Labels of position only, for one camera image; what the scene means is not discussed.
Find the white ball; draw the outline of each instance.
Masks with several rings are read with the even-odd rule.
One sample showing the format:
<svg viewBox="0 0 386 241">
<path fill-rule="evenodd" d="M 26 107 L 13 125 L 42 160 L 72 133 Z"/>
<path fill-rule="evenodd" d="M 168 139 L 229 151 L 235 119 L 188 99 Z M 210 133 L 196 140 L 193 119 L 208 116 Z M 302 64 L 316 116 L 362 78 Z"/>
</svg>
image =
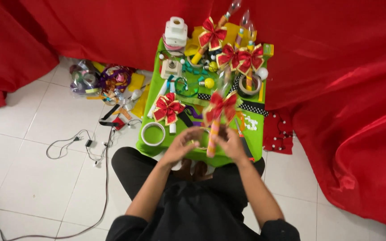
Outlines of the white ball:
<svg viewBox="0 0 386 241">
<path fill-rule="evenodd" d="M 259 68 L 257 71 L 256 71 L 256 75 L 260 76 L 260 78 L 263 80 L 265 80 L 267 77 L 268 77 L 268 70 L 266 68 Z"/>
</svg>

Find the black shirt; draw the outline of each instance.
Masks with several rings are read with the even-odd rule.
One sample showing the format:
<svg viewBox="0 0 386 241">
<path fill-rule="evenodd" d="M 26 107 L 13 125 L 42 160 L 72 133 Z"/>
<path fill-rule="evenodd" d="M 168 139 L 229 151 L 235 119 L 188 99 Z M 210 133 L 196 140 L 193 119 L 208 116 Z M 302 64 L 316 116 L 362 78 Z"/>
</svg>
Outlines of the black shirt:
<svg viewBox="0 0 386 241">
<path fill-rule="evenodd" d="M 206 187 L 180 182 L 163 195 L 151 222 L 120 216 L 111 225 L 106 241 L 299 241 L 295 227 L 284 220 L 267 221 L 260 235 L 234 218 L 229 208 Z"/>
</svg>

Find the hand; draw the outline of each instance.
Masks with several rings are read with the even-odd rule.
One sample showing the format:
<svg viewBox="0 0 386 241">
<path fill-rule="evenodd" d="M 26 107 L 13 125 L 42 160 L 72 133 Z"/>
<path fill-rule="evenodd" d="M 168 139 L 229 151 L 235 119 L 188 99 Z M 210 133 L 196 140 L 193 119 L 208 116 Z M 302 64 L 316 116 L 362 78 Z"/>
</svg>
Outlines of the hand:
<svg viewBox="0 0 386 241">
<path fill-rule="evenodd" d="M 200 127 L 190 127 L 183 130 L 174 138 L 159 164 L 174 167 L 188 152 L 199 146 L 199 141 L 192 143 L 191 140 L 201 139 L 202 133 L 203 130 Z"/>
<path fill-rule="evenodd" d="M 215 137 L 214 141 L 221 146 L 226 156 L 232 158 L 233 162 L 237 165 L 240 162 L 248 160 L 237 131 L 226 126 L 221 126 L 218 136 Z"/>
</svg>

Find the pink paper tube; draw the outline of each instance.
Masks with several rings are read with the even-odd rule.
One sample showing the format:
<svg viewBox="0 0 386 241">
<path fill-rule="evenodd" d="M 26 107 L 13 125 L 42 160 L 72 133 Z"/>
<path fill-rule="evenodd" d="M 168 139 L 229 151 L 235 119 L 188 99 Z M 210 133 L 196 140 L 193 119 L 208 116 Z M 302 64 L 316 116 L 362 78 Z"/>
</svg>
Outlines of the pink paper tube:
<svg viewBox="0 0 386 241">
<path fill-rule="evenodd" d="M 215 119 L 211 124 L 211 131 L 209 132 L 208 148 L 206 149 L 207 157 L 214 157 L 215 155 L 215 142 L 213 137 L 218 136 L 220 130 L 220 117 Z"/>
</svg>

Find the person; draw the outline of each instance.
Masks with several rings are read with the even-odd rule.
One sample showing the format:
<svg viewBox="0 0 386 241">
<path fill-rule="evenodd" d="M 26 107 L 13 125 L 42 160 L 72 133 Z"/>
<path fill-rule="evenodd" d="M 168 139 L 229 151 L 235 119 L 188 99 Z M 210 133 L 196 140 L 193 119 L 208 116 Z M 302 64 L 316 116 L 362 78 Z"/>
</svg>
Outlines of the person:
<svg viewBox="0 0 386 241">
<path fill-rule="evenodd" d="M 233 163 L 204 175 L 199 162 L 190 175 L 189 160 L 171 168 L 199 146 L 202 129 L 191 127 L 174 138 L 160 161 L 130 147 L 116 151 L 111 164 L 132 200 L 111 225 L 106 241 L 133 240 L 266 240 L 298 241 L 295 227 L 284 220 L 276 200 L 261 180 L 263 158 L 247 158 L 238 132 L 223 127 L 215 142 Z M 242 210 L 251 204 L 260 234 L 244 223 Z"/>
</svg>

